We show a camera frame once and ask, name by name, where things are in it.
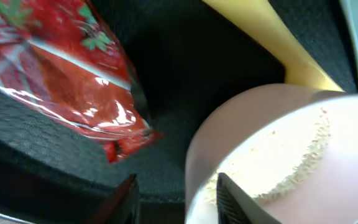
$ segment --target red candy wrapper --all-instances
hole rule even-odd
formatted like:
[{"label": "red candy wrapper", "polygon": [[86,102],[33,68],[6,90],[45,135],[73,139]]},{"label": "red candy wrapper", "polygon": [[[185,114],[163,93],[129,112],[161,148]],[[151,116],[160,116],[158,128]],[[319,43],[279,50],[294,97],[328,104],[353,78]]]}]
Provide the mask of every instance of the red candy wrapper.
[{"label": "red candy wrapper", "polygon": [[0,90],[99,141],[110,162],[155,138],[136,80],[88,1],[0,0]]}]

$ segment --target dark background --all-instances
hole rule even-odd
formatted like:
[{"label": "dark background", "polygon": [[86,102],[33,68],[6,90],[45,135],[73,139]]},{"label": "dark background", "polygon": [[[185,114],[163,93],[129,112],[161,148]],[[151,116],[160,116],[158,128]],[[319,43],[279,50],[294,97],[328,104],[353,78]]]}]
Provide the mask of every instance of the dark background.
[{"label": "dark background", "polygon": [[[182,211],[186,150],[198,126],[234,95],[282,82],[284,69],[198,0],[92,2],[135,64],[152,124],[163,139],[109,165],[97,144],[0,93],[0,165],[89,195],[84,200],[94,204],[136,173],[142,200],[169,202]],[[271,4],[328,74],[346,91],[356,92],[351,42],[337,1],[274,0]],[[17,206],[5,205],[10,211]],[[21,212],[31,213],[28,208]],[[52,213],[40,216],[50,218]]]}]

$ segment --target yellow plastic utensil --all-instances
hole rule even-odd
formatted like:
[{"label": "yellow plastic utensil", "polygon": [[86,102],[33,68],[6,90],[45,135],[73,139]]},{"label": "yellow plastic utensil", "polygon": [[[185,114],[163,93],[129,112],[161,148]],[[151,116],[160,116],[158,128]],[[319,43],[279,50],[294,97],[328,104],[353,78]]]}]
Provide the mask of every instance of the yellow plastic utensil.
[{"label": "yellow plastic utensil", "polygon": [[343,91],[295,39],[267,0],[203,0],[286,68],[285,83]]}]

